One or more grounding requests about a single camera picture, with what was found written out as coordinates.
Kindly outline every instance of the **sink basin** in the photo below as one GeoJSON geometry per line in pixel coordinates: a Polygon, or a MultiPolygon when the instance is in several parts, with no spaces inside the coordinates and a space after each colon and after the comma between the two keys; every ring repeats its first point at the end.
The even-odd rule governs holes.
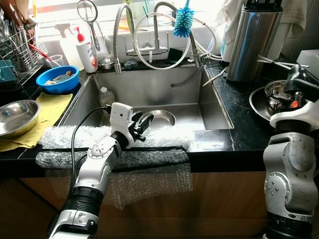
{"type": "MultiPolygon", "coordinates": [[[[214,85],[202,87],[208,80],[206,66],[199,71],[193,65],[163,71],[129,71],[120,75],[93,74],[83,84],[63,125],[78,124],[88,112],[99,107],[99,89],[104,86],[114,93],[117,102],[132,106],[134,111],[156,112],[151,128],[185,128],[194,132],[193,138],[207,142],[210,135],[214,135],[207,132],[233,128],[214,85]]],[[[96,112],[84,125],[109,125],[109,121],[102,112],[96,112]]]]}

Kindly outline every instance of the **wire dish rack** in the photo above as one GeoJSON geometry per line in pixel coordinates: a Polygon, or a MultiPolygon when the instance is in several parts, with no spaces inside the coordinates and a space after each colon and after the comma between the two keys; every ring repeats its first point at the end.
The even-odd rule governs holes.
{"type": "Polygon", "coordinates": [[[23,27],[18,27],[11,36],[0,36],[0,60],[11,72],[7,72],[5,80],[0,81],[0,91],[19,89],[43,66],[42,55],[29,47],[29,44],[48,53],[44,43],[36,41],[34,30],[25,31],[23,27]]]}

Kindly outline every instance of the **metal plate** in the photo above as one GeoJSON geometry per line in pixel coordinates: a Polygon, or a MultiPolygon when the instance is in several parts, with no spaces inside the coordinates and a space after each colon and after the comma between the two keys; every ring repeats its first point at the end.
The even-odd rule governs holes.
{"type": "Polygon", "coordinates": [[[271,115],[268,112],[269,105],[265,94],[265,87],[254,90],[249,96],[249,103],[256,114],[270,121],[271,115]]]}

